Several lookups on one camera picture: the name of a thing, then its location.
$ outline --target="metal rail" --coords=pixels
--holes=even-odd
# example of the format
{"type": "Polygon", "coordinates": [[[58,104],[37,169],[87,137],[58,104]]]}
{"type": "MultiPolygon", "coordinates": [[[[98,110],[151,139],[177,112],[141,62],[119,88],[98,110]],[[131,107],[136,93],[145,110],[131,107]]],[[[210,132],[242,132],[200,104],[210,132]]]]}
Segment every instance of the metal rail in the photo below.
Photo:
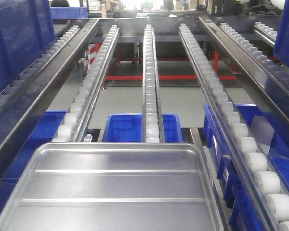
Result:
{"type": "Polygon", "coordinates": [[[265,24],[261,22],[255,22],[255,25],[253,28],[254,28],[254,32],[258,34],[263,41],[265,41],[272,48],[274,48],[276,37],[277,37],[277,31],[270,28],[269,26],[266,26],[265,24]]]}
{"type": "Polygon", "coordinates": [[[214,91],[214,90],[212,90],[213,87],[210,86],[210,83],[208,80],[209,75],[205,75],[205,73],[203,72],[202,67],[199,65],[199,63],[197,64],[195,62],[195,59],[192,55],[193,54],[192,48],[188,44],[186,36],[184,36],[184,34],[183,34],[182,27],[180,28],[180,36],[182,38],[182,43],[183,43],[183,46],[186,50],[187,56],[189,57],[192,68],[193,68],[195,74],[198,76],[198,81],[202,87],[205,98],[206,98],[207,102],[209,103],[210,107],[212,108],[212,110],[215,112],[215,118],[217,119],[217,121],[221,125],[221,131],[222,131],[222,133],[226,139],[226,142],[229,145],[229,149],[233,155],[232,156],[233,163],[236,167],[236,170],[240,173],[239,177],[240,177],[241,182],[246,187],[247,192],[250,194],[250,197],[255,204],[255,207],[256,207],[257,212],[258,212],[258,216],[261,218],[261,221],[263,222],[264,227],[267,230],[272,230],[272,231],[273,230],[275,230],[275,231],[279,230],[279,225],[278,225],[277,220],[275,220],[275,218],[273,217],[273,214],[270,212],[268,206],[263,204],[263,201],[265,201],[264,194],[260,191],[260,189],[257,186],[255,186],[255,184],[252,180],[251,172],[249,171],[249,169],[246,168],[246,166],[243,162],[244,157],[243,157],[242,151],[237,146],[234,137],[232,137],[228,132],[230,130],[228,127],[229,125],[227,125],[224,122],[224,120],[222,118],[222,114],[220,113],[220,110],[218,108],[218,104],[215,101],[214,94],[212,93],[212,91],[214,91]]]}
{"type": "Polygon", "coordinates": [[[142,141],[165,142],[163,114],[160,105],[158,64],[154,29],[146,25],[144,31],[142,141]]]}
{"type": "Polygon", "coordinates": [[[80,122],[78,124],[78,126],[75,129],[75,133],[71,139],[72,142],[81,142],[83,141],[85,135],[86,135],[86,130],[89,126],[90,123],[90,119],[92,117],[92,113],[95,109],[95,105],[97,102],[97,98],[99,96],[99,93],[101,91],[101,87],[103,84],[103,81],[105,79],[105,76],[107,74],[107,71],[109,69],[109,64],[111,62],[113,53],[115,51],[116,45],[117,45],[117,41],[119,38],[119,28],[116,29],[116,32],[114,34],[114,37],[112,38],[109,50],[105,56],[105,59],[100,67],[100,71],[98,73],[98,77],[97,77],[97,81],[92,89],[92,94],[91,94],[91,100],[89,102],[89,104],[86,106],[85,111],[83,113],[83,115],[80,118],[80,122]]]}

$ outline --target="metal tray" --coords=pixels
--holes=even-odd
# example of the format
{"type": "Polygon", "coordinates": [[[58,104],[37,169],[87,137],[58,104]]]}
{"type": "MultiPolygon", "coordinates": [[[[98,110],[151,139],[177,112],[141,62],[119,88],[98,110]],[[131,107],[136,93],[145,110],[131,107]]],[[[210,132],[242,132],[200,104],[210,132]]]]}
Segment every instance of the metal tray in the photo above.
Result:
{"type": "Polygon", "coordinates": [[[222,231],[190,144],[48,143],[0,216],[0,231],[222,231]]]}

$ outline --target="metal frame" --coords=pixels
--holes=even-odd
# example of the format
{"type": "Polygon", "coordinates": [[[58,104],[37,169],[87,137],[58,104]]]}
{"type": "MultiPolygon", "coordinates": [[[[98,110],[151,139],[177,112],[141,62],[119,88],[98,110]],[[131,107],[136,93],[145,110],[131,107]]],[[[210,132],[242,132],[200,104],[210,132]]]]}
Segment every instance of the metal frame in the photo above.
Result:
{"type": "Polygon", "coordinates": [[[98,20],[75,20],[81,30],[0,115],[0,179],[98,32],[98,20]]]}

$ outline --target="aluminum rail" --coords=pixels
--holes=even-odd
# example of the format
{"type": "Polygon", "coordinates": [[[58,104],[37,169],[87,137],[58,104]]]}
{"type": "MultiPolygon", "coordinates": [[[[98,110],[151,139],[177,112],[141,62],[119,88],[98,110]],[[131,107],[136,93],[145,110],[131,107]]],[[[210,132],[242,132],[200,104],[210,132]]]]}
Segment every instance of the aluminum rail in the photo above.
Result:
{"type": "MultiPolygon", "coordinates": [[[[107,74],[107,71],[109,69],[109,64],[111,62],[113,53],[115,51],[116,45],[117,45],[117,41],[119,38],[119,28],[114,27],[115,32],[114,32],[114,36],[113,38],[109,41],[110,42],[110,47],[108,48],[108,52],[105,54],[104,60],[102,62],[102,65],[100,66],[100,70],[98,72],[98,78],[97,81],[92,89],[92,95],[91,95],[91,101],[90,103],[87,105],[87,107],[85,108],[85,112],[83,113],[82,117],[80,118],[80,122],[79,125],[76,127],[75,129],[75,133],[71,139],[72,142],[81,142],[83,141],[85,135],[86,135],[86,130],[89,126],[90,123],[90,119],[92,117],[92,113],[95,109],[95,105],[97,102],[97,98],[99,96],[99,93],[101,91],[101,87],[104,81],[104,78],[107,74]]],[[[102,44],[100,51],[98,52],[96,58],[95,58],[95,63],[97,63],[98,61],[98,57],[101,54],[101,52],[103,51],[103,46],[105,45],[105,43],[107,43],[107,38],[110,37],[110,33],[111,31],[108,33],[108,36],[105,39],[105,42],[102,44]]]]}
{"type": "Polygon", "coordinates": [[[98,20],[77,23],[80,31],[0,115],[0,179],[98,32],[98,20]]]}
{"type": "Polygon", "coordinates": [[[0,113],[18,98],[26,85],[56,56],[57,53],[72,39],[79,31],[79,26],[75,25],[56,40],[52,46],[26,68],[17,79],[7,86],[0,94],[0,113]]]}
{"type": "MultiPolygon", "coordinates": [[[[192,68],[195,74],[198,76],[198,81],[202,87],[206,100],[213,110],[215,118],[220,125],[221,132],[229,145],[229,149],[232,153],[232,161],[238,172],[239,178],[253,201],[256,211],[258,212],[258,217],[262,221],[266,230],[279,231],[280,228],[278,221],[275,219],[270,208],[268,207],[264,193],[260,187],[255,184],[253,172],[247,168],[242,148],[243,142],[241,144],[238,143],[238,140],[243,140],[243,138],[254,139],[251,131],[248,129],[248,137],[235,137],[229,132],[231,130],[231,125],[227,119],[227,113],[238,113],[238,110],[234,106],[230,97],[227,95],[226,90],[222,86],[220,80],[217,78],[212,67],[209,66],[210,63],[207,61],[205,56],[201,54],[201,49],[198,48],[195,38],[193,38],[191,34],[188,34],[188,29],[185,27],[185,25],[180,26],[179,34],[182,38],[182,43],[186,50],[187,56],[189,57],[192,68]]],[[[242,116],[240,116],[240,121],[241,123],[246,123],[242,116]]],[[[256,145],[257,150],[254,151],[262,152],[261,147],[258,144],[256,145]]],[[[272,165],[269,165],[268,169],[270,171],[274,170],[272,165]]],[[[281,191],[284,194],[288,193],[285,186],[282,186],[281,191]]]]}
{"type": "Polygon", "coordinates": [[[164,143],[155,36],[151,25],[145,27],[143,50],[142,142],[164,143]]]}
{"type": "Polygon", "coordinates": [[[275,31],[273,28],[270,28],[269,26],[266,26],[264,23],[261,22],[255,22],[253,29],[254,32],[258,34],[264,42],[266,42],[269,46],[274,48],[277,37],[277,31],[275,31]]]}
{"type": "Polygon", "coordinates": [[[199,18],[199,26],[206,31],[210,44],[231,68],[240,72],[237,79],[266,119],[289,147],[289,92],[263,65],[251,59],[222,29],[208,17],[199,18]]]}
{"type": "Polygon", "coordinates": [[[85,138],[118,37],[119,28],[113,25],[101,45],[78,94],[65,114],[53,142],[81,142],[85,138]]]}

